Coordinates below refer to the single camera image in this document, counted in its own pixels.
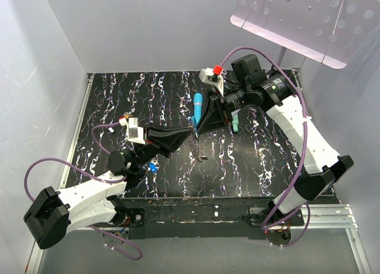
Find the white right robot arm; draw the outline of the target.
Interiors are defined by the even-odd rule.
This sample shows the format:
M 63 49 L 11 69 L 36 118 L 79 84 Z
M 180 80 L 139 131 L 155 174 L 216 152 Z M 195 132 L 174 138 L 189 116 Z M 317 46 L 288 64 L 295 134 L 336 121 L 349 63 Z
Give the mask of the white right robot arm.
M 302 93 L 276 65 L 262 70 L 255 54 L 232 62 L 237 88 L 224 89 L 223 68 L 202 69 L 200 80 L 211 85 L 196 133 L 222 129 L 246 106 L 259 107 L 285 133 L 300 156 L 289 187 L 268 204 L 259 221 L 282 225 L 299 206 L 316 199 L 353 166 L 349 155 L 340 155 L 327 143 L 307 113 Z

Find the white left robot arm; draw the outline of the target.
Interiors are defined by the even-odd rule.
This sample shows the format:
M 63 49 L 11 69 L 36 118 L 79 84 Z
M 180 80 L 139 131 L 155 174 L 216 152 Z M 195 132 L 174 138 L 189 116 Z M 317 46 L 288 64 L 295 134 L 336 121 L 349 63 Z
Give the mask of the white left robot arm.
M 106 151 L 107 172 L 94 176 L 64 161 L 89 178 L 83 184 L 55 190 L 49 186 L 32 199 L 24 222 L 40 249 L 58 244 L 69 232 L 97 223 L 121 226 L 134 213 L 121 203 L 118 195 L 136 187 L 145 176 L 144 165 L 160 154 L 169 158 L 192 133 L 189 127 L 160 127 L 137 125 L 134 117 L 97 125 L 93 129 L 126 128 L 126 139 L 133 149 Z

